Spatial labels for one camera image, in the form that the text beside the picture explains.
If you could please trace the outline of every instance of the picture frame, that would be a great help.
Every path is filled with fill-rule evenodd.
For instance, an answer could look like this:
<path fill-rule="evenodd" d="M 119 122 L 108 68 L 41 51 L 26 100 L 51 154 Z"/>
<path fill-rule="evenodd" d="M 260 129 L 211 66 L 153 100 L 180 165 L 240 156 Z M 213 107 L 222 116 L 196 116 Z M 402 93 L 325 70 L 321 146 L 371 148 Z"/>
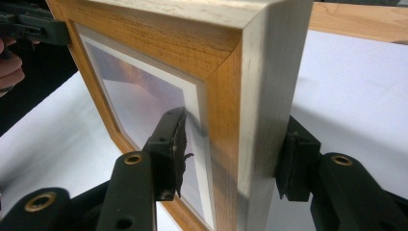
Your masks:
<path fill-rule="evenodd" d="M 191 164 L 202 213 L 188 192 L 186 200 L 164 202 L 178 224 L 185 230 L 265 229 L 312 2 L 47 2 L 66 22 L 70 52 L 123 153 L 144 145 L 137 136 L 149 136 L 141 127 L 150 116 L 137 115 L 153 108 L 146 95 L 174 98 L 165 106 L 181 102 L 173 106 L 188 109 L 189 142 L 204 150 L 193 151 Z M 139 106 L 130 109 L 135 102 Z"/>

